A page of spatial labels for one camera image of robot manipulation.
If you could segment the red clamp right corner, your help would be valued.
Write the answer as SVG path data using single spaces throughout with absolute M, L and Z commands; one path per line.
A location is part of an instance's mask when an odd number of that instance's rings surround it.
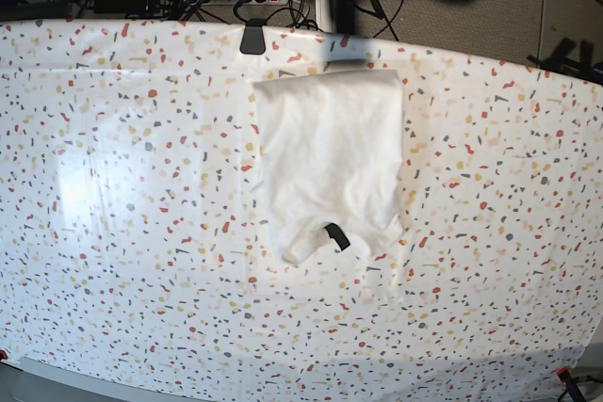
M 569 369 L 563 367 L 556 372 L 556 376 L 563 386 L 562 394 L 557 398 L 558 402 L 568 396 L 572 402 L 586 402 L 586 398 L 579 389 L 577 381 L 571 376 Z

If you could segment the white printed T-shirt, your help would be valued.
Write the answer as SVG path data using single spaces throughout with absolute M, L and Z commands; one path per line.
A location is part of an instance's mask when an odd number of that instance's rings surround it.
M 301 265 L 322 248 L 379 253 L 402 236 L 403 88 L 392 70 L 257 82 L 271 245 Z

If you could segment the black table clamp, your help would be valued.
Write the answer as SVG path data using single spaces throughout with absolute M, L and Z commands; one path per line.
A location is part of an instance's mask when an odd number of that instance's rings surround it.
M 245 23 L 239 51 L 243 55 L 261 56 L 266 52 L 263 27 L 265 19 L 252 18 Z

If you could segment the terrazzo patterned tablecloth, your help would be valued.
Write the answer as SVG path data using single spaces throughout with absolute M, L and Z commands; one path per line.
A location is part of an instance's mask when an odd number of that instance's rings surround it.
M 602 320 L 602 88 L 384 40 L 1 26 L 1 347 L 214 401 L 553 397 Z M 271 245 L 257 82 L 392 70 L 401 238 Z

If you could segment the metal stand frame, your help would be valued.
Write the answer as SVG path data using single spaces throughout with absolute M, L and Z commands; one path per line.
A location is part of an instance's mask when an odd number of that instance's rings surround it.
M 536 67 L 602 83 L 602 0 L 542 0 Z

